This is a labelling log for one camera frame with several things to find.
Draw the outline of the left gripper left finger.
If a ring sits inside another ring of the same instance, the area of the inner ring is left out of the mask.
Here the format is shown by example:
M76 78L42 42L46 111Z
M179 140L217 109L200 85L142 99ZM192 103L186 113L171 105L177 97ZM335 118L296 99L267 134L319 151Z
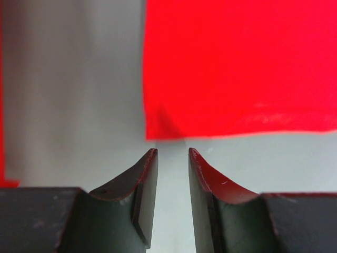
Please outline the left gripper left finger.
M146 252L151 246L158 150L73 205L57 252Z

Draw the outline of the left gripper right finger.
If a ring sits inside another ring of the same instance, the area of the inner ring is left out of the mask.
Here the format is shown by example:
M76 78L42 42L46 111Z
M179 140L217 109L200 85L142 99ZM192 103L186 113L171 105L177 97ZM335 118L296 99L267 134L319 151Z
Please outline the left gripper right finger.
M214 169L189 148L196 252L280 252L264 199Z

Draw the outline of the red t-shirt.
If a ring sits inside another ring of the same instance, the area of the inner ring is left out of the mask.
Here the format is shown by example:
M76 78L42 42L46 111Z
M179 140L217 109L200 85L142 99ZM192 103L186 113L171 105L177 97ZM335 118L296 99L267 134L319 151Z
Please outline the red t-shirt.
M148 1L148 140L336 131L336 1Z

